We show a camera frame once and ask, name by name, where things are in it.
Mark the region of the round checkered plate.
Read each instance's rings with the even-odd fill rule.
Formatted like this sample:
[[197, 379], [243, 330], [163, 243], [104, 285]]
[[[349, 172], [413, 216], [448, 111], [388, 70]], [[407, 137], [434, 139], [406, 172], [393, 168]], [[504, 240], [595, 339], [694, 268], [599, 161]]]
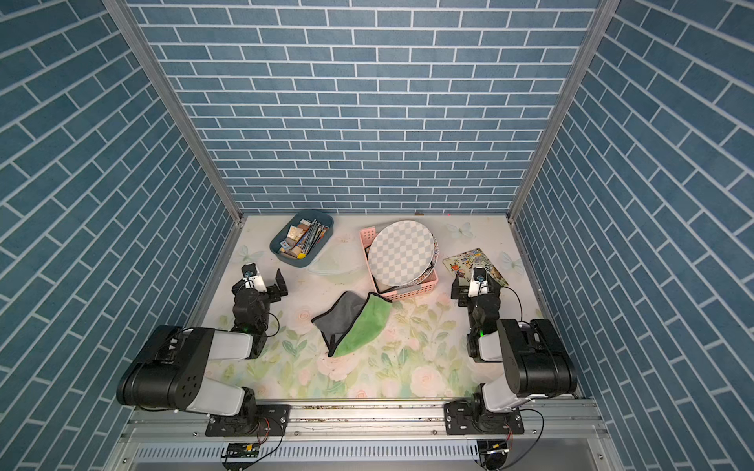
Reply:
[[430, 229], [404, 220], [378, 233], [368, 251], [368, 266], [377, 282], [389, 287], [412, 284], [427, 271], [433, 252]]

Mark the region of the green grey microfibre cloth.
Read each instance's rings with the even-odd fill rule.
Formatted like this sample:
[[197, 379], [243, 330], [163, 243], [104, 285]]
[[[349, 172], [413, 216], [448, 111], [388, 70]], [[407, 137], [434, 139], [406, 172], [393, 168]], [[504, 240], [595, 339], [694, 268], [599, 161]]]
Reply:
[[354, 353], [377, 339], [388, 324], [393, 302], [376, 292], [362, 298], [345, 292], [329, 310], [311, 319], [320, 331], [328, 357]]

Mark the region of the round colourful patterned plate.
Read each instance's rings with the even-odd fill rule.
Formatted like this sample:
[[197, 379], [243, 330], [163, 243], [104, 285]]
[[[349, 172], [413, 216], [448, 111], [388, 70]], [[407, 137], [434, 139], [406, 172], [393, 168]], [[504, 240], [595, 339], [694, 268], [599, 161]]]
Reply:
[[431, 272], [436, 267], [436, 265], [437, 265], [437, 260], [438, 260], [438, 257], [439, 257], [440, 250], [439, 250], [438, 241], [437, 241], [434, 233], [430, 232], [430, 235], [432, 235], [433, 252], [432, 252], [432, 258], [430, 260], [430, 263], [427, 266], [427, 271]]

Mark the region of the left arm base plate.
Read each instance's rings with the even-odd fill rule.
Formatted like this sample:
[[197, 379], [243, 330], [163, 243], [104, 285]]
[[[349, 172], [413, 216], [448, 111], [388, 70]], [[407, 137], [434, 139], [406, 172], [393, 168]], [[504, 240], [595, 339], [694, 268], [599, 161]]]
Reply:
[[211, 415], [206, 437], [284, 437], [290, 419], [288, 404], [257, 404], [234, 416]]

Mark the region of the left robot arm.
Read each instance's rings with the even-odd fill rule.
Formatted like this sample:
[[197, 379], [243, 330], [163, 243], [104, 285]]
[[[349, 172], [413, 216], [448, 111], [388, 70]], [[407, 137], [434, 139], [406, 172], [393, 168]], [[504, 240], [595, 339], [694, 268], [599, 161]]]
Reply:
[[178, 410], [209, 416], [208, 436], [231, 437], [254, 432], [267, 420], [256, 408], [255, 393], [206, 379], [209, 361], [260, 357], [272, 317], [270, 306], [289, 294], [281, 272], [267, 285], [255, 264], [242, 267], [232, 288], [234, 326], [155, 328], [116, 388], [119, 404], [145, 411]]

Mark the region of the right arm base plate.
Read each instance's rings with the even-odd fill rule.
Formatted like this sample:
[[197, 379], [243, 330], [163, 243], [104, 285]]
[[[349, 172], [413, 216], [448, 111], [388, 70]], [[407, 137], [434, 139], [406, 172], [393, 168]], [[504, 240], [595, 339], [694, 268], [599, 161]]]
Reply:
[[469, 400], [453, 400], [443, 407], [446, 433], [449, 436], [522, 435], [524, 427], [520, 414], [490, 412], [483, 405]]

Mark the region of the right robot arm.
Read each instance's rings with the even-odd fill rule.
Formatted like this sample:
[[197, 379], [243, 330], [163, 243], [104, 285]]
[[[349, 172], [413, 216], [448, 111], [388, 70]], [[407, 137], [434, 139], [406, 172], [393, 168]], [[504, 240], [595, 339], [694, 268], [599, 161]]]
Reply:
[[501, 364], [501, 377], [479, 385], [469, 400], [446, 404], [451, 435], [521, 434], [520, 406], [573, 394], [577, 377], [573, 361], [551, 321], [523, 321], [500, 316], [504, 287], [482, 268], [469, 283], [455, 276], [451, 299], [467, 310], [467, 353], [478, 364]]

